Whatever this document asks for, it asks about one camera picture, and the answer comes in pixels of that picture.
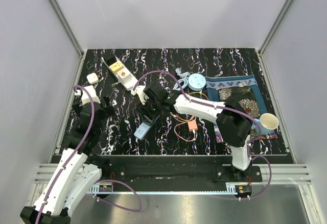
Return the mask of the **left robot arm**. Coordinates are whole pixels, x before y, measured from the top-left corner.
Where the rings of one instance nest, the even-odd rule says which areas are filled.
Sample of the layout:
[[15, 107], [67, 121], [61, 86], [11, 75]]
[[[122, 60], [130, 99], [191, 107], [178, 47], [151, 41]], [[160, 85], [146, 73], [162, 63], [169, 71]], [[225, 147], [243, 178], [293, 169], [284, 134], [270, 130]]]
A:
[[66, 139], [60, 162], [39, 199], [25, 206], [24, 223], [69, 223], [79, 201], [97, 181], [110, 177], [109, 160], [92, 155], [107, 119], [115, 114], [109, 97], [94, 104], [73, 104], [78, 118]]

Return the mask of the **aluminium frame post left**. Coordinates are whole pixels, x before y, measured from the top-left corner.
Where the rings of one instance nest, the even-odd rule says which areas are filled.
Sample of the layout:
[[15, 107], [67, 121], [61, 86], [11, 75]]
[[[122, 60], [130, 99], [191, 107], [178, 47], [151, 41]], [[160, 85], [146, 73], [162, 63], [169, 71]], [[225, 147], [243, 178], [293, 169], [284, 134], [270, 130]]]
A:
[[76, 51], [79, 57], [82, 57], [84, 54], [84, 50], [82, 49], [81, 45], [79, 44], [75, 34], [73, 33], [66, 17], [64, 16], [57, 0], [48, 0], [51, 8], [53, 9], [56, 17], [58, 18], [63, 30], [65, 31], [70, 43], [72, 44], [74, 50]]

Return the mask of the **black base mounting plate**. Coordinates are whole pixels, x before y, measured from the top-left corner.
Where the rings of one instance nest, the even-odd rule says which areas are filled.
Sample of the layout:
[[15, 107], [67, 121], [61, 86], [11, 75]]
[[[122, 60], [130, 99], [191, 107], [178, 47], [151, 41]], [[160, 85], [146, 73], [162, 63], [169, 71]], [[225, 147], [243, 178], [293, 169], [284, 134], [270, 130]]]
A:
[[143, 179], [196, 179], [218, 182], [251, 182], [263, 180], [258, 166], [250, 164], [245, 171], [231, 165], [232, 156], [91, 156], [100, 163], [103, 179], [130, 181]]

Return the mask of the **white wall charger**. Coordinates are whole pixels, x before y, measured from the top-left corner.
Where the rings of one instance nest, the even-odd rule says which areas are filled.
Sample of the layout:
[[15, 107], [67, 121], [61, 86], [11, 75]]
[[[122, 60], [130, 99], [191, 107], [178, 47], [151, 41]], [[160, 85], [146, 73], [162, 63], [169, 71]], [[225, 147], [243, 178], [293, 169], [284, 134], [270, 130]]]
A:
[[87, 81], [90, 85], [96, 84], [99, 82], [99, 78], [96, 73], [90, 73], [87, 75]]

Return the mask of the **beige travel adapter cube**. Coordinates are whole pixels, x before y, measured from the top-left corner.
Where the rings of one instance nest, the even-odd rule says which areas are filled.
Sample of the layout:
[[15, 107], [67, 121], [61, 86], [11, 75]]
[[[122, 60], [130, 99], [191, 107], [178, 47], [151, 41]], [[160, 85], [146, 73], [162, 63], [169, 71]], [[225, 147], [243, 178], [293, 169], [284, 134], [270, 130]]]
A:
[[122, 68], [122, 64], [120, 62], [115, 62], [109, 66], [112, 72], [119, 71]]

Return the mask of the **dark floral square plate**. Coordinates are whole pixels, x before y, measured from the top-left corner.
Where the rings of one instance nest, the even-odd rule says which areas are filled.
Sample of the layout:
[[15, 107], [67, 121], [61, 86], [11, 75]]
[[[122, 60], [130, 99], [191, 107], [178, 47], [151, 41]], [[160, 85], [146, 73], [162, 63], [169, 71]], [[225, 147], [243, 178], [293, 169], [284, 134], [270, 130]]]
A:
[[219, 100], [226, 103], [237, 103], [251, 117], [259, 118], [261, 113], [253, 90], [250, 87], [229, 87], [218, 89]]

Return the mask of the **white multicolour power strip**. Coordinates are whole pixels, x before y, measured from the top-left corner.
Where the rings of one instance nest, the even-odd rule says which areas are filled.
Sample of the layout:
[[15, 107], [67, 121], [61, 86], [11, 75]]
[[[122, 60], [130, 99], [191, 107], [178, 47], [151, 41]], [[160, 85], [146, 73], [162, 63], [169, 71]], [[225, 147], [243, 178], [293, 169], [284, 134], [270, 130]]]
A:
[[105, 53], [101, 61], [107, 66], [118, 82], [128, 91], [135, 86], [137, 79], [114, 54]]

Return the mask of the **pink USB charger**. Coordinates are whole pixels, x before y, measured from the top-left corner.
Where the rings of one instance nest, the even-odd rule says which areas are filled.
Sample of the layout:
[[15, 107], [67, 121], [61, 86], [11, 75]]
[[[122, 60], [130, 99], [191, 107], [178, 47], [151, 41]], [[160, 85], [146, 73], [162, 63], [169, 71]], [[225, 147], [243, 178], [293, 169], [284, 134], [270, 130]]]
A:
[[188, 129], [189, 129], [190, 132], [198, 130], [198, 126], [197, 126], [197, 123], [196, 123], [195, 120], [188, 121], [187, 125], [188, 125]]

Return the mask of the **light blue power strip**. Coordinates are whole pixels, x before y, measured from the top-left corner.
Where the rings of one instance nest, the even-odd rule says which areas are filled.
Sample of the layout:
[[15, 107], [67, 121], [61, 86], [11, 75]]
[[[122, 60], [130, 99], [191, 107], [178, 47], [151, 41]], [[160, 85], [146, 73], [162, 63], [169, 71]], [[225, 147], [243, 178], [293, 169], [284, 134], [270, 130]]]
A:
[[147, 134], [147, 132], [150, 130], [150, 128], [151, 128], [151, 124], [144, 121], [136, 129], [136, 131], [134, 132], [134, 136], [137, 139], [142, 140], [145, 137], [145, 135]]

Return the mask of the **white paper cup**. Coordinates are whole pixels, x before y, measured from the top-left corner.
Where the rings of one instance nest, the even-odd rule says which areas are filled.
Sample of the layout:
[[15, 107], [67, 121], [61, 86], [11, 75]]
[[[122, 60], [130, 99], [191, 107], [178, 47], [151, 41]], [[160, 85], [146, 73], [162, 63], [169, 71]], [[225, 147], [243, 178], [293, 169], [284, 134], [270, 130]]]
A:
[[260, 124], [268, 130], [275, 130], [279, 126], [279, 121], [275, 115], [264, 113], [260, 117]]

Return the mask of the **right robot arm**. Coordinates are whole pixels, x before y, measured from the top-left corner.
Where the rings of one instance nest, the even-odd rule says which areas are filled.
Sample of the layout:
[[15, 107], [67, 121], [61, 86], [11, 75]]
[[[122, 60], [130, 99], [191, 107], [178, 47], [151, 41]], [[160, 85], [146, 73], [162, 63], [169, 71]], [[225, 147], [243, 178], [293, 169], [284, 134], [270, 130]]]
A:
[[184, 91], [167, 92], [156, 84], [148, 87], [135, 85], [131, 94], [138, 96], [140, 104], [137, 109], [148, 123], [153, 123], [161, 112], [167, 111], [195, 116], [216, 124], [223, 141], [230, 146], [233, 178], [241, 182], [250, 176], [251, 157], [247, 143], [255, 120], [244, 111], [237, 110], [237, 104], [207, 101]]

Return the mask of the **white cube socket adapter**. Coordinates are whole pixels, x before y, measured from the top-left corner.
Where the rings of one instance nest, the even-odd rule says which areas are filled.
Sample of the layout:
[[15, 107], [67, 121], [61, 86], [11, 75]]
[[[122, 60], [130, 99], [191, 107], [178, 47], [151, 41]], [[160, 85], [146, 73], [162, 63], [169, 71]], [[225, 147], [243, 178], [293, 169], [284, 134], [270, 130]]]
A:
[[117, 75], [119, 79], [126, 80], [129, 77], [130, 72], [127, 69], [123, 68], [120, 71], [118, 71]]

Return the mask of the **aluminium frame post right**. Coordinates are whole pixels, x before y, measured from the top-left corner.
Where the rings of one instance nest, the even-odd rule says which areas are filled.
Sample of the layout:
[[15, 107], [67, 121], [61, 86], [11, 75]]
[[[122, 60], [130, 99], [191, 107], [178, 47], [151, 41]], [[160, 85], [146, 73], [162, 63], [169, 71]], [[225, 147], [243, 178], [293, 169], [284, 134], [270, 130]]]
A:
[[268, 45], [270, 44], [271, 40], [273, 39], [275, 33], [279, 29], [280, 25], [282, 24], [284, 18], [286, 17], [288, 11], [290, 10], [292, 4], [295, 0], [285, 0], [281, 10], [279, 11], [277, 18], [275, 19], [272, 27], [270, 28], [268, 35], [266, 36], [263, 44], [259, 48], [258, 52], [260, 55], [262, 55], [265, 50], [267, 49]]

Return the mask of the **round light blue socket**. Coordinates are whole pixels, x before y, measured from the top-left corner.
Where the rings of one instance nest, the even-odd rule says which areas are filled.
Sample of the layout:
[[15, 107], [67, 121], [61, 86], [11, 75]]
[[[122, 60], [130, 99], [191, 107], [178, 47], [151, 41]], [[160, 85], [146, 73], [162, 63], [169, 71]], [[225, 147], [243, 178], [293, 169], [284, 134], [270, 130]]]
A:
[[193, 73], [188, 78], [188, 87], [192, 91], [201, 91], [206, 86], [206, 79], [199, 73]]

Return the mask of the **blue patterned placemat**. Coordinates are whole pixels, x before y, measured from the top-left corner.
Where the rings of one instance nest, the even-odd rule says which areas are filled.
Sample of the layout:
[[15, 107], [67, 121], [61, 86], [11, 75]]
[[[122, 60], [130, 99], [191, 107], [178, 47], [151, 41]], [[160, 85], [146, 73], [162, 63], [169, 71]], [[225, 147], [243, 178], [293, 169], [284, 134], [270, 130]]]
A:
[[217, 77], [217, 78], [206, 77], [205, 79], [206, 79], [206, 95], [210, 101], [222, 102], [219, 100], [218, 89], [220, 88], [250, 87], [253, 90], [256, 101], [259, 105], [261, 115], [268, 112], [254, 75], [235, 76], [235, 77]]

